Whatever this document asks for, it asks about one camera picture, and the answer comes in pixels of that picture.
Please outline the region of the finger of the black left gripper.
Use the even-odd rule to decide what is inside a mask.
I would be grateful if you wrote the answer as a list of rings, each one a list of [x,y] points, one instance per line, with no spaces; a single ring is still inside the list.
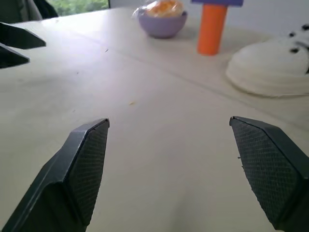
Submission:
[[[46,42],[27,29],[0,23],[0,43],[19,49],[45,47]]]
[[[4,44],[0,44],[0,68],[10,68],[29,63],[29,58],[12,50]]]

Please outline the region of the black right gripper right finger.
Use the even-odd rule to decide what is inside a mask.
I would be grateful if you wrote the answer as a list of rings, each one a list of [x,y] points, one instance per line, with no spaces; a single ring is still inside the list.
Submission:
[[[245,176],[275,230],[309,230],[309,158],[279,127],[233,116]]]

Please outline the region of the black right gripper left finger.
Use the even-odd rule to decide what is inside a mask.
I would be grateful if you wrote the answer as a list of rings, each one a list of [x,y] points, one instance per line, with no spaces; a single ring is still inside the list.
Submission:
[[[74,129],[47,161],[2,228],[4,232],[84,232],[102,180],[108,119]]]

